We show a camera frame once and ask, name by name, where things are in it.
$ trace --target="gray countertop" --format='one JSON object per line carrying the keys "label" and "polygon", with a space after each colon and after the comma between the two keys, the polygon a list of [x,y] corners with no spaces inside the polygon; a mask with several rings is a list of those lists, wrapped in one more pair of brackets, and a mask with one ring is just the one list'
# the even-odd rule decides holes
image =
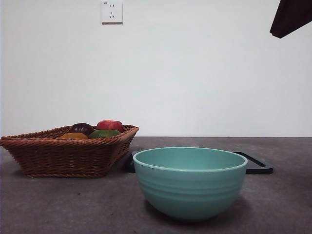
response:
{"label": "gray countertop", "polygon": [[274,166],[246,175],[236,202],[198,223],[175,221],[145,199],[127,157],[104,178],[27,178],[1,149],[2,234],[310,234],[312,138],[135,137],[130,152],[165,146],[241,151]]}

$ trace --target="apple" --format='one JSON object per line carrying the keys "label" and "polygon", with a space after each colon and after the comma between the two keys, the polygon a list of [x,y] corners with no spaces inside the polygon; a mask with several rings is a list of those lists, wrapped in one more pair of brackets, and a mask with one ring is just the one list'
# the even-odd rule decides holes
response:
{"label": "apple", "polygon": [[114,120],[102,120],[99,123],[97,123],[96,129],[102,129],[102,130],[118,130],[121,133],[124,132],[123,125],[120,121],[114,121]]}

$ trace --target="tray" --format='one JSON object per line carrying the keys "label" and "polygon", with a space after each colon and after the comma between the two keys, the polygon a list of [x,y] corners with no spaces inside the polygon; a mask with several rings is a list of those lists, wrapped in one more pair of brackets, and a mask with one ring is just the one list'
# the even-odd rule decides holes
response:
{"label": "tray", "polygon": [[[132,158],[133,158],[133,155],[138,152],[140,152],[140,150],[133,151],[132,154],[127,158],[127,161],[125,163],[125,170],[127,172],[130,172],[130,173],[136,172]],[[272,174],[274,171],[273,166],[263,160],[255,158],[243,152],[238,152],[238,151],[232,151],[232,152],[242,155],[248,160],[246,174]]]}

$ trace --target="teal bowl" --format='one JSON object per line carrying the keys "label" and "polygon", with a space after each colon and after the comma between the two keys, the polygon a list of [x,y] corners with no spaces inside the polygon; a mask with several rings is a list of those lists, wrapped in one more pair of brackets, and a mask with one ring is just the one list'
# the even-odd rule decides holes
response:
{"label": "teal bowl", "polygon": [[216,149],[167,147],[133,156],[140,188],[148,202],[179,220],[213,217],[237,199],[247,159]]}

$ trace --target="wall socket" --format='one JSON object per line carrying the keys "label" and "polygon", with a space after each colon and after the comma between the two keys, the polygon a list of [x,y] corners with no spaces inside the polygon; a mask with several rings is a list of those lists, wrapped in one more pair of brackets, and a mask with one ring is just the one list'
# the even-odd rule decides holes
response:
{"label": "wall socket", "polygon": [[102,24],[122,23],[122,0],[103,0],[101,3]]}

